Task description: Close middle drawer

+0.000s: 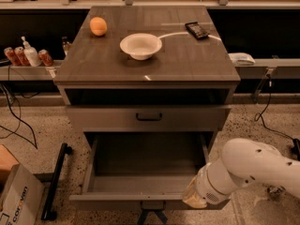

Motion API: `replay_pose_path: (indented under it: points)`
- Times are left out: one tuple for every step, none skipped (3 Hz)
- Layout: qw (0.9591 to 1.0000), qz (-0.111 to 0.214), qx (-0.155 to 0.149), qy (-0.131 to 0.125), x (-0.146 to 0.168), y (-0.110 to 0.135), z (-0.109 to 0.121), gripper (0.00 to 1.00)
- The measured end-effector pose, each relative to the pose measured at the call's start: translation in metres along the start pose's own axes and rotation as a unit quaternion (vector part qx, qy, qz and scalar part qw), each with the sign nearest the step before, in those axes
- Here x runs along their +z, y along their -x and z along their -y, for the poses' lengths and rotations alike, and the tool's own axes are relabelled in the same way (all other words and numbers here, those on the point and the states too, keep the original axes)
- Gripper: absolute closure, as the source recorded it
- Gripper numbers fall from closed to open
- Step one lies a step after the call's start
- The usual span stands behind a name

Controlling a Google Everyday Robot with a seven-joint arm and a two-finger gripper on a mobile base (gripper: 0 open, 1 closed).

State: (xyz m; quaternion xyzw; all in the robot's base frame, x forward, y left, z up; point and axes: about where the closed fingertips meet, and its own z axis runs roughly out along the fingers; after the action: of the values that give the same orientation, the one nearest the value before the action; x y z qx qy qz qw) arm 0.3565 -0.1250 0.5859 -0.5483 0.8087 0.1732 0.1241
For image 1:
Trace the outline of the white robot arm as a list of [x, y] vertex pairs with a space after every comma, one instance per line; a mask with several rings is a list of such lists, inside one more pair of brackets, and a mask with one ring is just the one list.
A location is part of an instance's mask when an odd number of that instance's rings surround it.
[[300, 162], [282, 156], [263, 142], [237, 138], [227, 141], [218, 160], [203, 166], [183, 193], [182, 201], [192, 208], [220, 204], [238, 189], [254, 183], [282, 188], [300, 197]]

